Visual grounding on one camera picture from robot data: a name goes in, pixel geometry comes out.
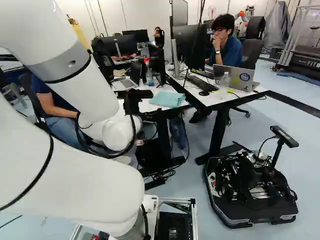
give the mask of keyboard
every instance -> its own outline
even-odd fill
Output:
[[[129,81],[128,79],[127,80],[122,80],[121,81],[122,85],[127,89],[127,88],[132,88],[134,87],[135,85]]]
[[[217,91],[219,90],[219,88],[217,88],[216,86],[213,86],[205,81],[203,81],[202,79],[200,79],[197,76],[194,75],[188,75],[186,77],[187,81],[196,85],[198,88],[200,88],[201,90],[205,91],[205,92],[212,92],[212,91]]]

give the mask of light blue cloth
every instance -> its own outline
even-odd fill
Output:
[[[169,108],[177,108],[186,99],[183,93],[161,91],[153,98],[150,99],[149,103]]]

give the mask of black floor stripe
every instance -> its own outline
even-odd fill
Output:
[[[269,91],[267,91],[266,95],[271,97],[271,98],[273,98],[273,99],[276,99],[276,100],[278,100],[280,102],[288,104],[288,105],[290,105],[292,107],[300,109],[300,110],[304,111],[305,113],[311,114],[312,116],[315,116],[315,117],[320,119],[320,110],[315,108],[315,107],[313,107],[313,106],[309,106],[307,104],[304,104],[304,103],[302,103],[300,101],[294,100],[291,97],[282,95],[282,94],[277,93],[275,91],[270,91],[269,90]]]

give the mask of hand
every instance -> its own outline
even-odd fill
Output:
[[[216,51],[219,51],[220,50],[220,45],[221,45],[221,39],[220,37],[218,36],[214,36],[213,37],[213,42],[212,42],[213,46],[214,46],[214,49]]]

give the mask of man with glasses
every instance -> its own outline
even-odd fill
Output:
[[[212,23],[214,31],[212,44],[213,49],[210,58],[205,60],[206,64],[225,65],[240,67],[242,61],[241,42],[232,36],[235,28],[235,18],[230,14],[218,16]]]

